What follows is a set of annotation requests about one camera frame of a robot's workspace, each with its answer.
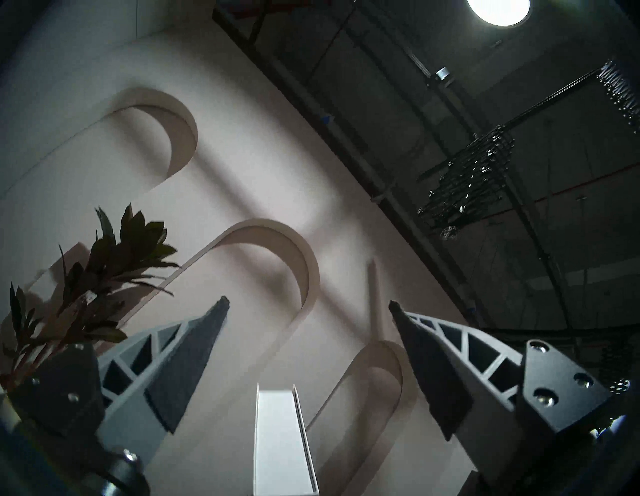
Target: screw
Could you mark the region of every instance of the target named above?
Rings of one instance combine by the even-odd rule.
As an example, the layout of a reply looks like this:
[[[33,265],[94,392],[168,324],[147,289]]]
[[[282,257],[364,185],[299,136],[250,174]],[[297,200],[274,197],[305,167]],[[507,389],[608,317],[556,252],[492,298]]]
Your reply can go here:
[[[530,347],[532,347],[536,351],[539,351],[540,353],[546,353],[547,351],[549,351],[549,347],[542,341],[532,341]]]
[[[536,396],[536,399],[538,400],[538,403],[547,408],[556,404],[556,401],[551,396],[546,396],[544,394]]]
[[[135,453],[132,453],[131,451],[129,451],[128,449],[126,449],[124,451],[124,456],[127,460],[131,461],[131,462],[136,462],[138,460],[138,455]]]
[[[593,386],[593,380],[587,374],[582,374],[581,372],[573,376],[573,380],[575,380],[578,386],[584,387],[585,389]]]

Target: ceiling light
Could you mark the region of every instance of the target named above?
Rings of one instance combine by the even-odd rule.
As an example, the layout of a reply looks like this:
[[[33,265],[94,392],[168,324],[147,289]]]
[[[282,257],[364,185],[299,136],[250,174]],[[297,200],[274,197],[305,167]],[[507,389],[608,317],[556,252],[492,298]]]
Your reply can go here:
[[[530,0],[467,0],[476,15],[494,26],[513,26],[526,19]]]

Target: white wall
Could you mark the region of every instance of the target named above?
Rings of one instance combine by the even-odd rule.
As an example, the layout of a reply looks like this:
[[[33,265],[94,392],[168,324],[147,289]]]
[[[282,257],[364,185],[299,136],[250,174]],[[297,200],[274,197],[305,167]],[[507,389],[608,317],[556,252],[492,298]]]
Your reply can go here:
[[[386,310],[389,300],[414,312],[463,322],[344,165],[214,24],[125,44],[56,77],[46,92],[20,95],[16,88],[0,89],[0,122],[11,122],[0,136],[0,169],[3,184],[13,185],[0,204],[2,250],[10,254],[0,260],[0,287],[10,281],[24,285],[52,266],[59,258],[57,243],[91,246],[98,227],[93,202],[103,191],[95,178],[105,177],[102,167],[113,161],[129,165],[108,176],[109,186],[122,196],[110,207],[114,224],[121,215],[116,204],[124,209],[133,201],[148,220],[165,221],[168,243],[178,248],[173,257],[178,263],[198,259],[198,252],[234,225],[262,218],[288,226],[294,242],[302,236],[319,267],[319,278],[310,276],[308,283],[313,302],[300,313],[300,280],[280,257],[247,243],[225,244],[171,282],[175,298],[159,294],[129,320],[125,329],[134,333],[197,316],[221,294],[231,301],[229,324],[178,431],[147,467],[154,495],[250,493],[255,383],[264,388],[295,383],[305,419],[314,418],[363,348],[376,340],[399,342]],[[169,134],[164,138],[149,120],[145,129],[157,132],[132,132],[105,146],[109,132],[96,129],[110,118],[83,131],[90,117],[96,122],[103,117],[100,112],[110,114],[118,108],[119,95],[132,88],[151,88],[177,99],[182,106],[173,103],[172,111],[197,136],[189,163],[147,192],[150,183],[144,181],[127,189],[137,181],[136,161],[145,166],[159,155],[166,163],[166,140],[173,143]],[[5,105],[16,95],[20,102]],[[145,102],[133,98],[129,103]],[[188,136],[183,133],[177,142],[188,141]],[[34,143],[42,148],[37,154],[30,152]],[[84,158],[92,154],[100,163],[84,168]],[[19,157],[33,163],[14,160]],[[73,164],[63,166],[66,161]],[[28,188],[30,181],[33,187]],[[57,193],[45,194],[43,181]],[[86,194],[95,197],[69,204],[60,216],[61,207],[51,198],[68,194],[58,191],[65,181],[82,181]],[[43,193],[33,194],[36,187],[44,188]],[[5,221],[21,216],[30,219],[28,226]],[[34,234],[24,236],[21,230]],[[49,233],[45,241],[40,232]],[[0,305],[6,313],[7,302]],[[386,405],[377,404],[371,414],[386,416]],[[360,406],[356,403],[352,412],[368,412]],[[420,394],[412,408],[409,415],[390,420],[392,435],[390,424],[384,429],[380,439],[392,442],[379,469],[370,463],[366,465],[376,467],[374,472],[356,474],[367,481],[364,494],[456,494],[466,479],[468,458],[456,442],[444,442]],[[329,417],[317,426],[337,440],[338,423]],[[343,418],[341,425],[346,424]],[[323,437],[322,431],[313,434]]]

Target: white box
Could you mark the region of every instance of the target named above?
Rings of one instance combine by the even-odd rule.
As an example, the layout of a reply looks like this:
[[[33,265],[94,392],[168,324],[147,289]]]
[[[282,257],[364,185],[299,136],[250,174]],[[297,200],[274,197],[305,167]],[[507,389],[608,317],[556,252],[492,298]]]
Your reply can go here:
[[[253,496],[319,495],[298,391],[258,391]]]

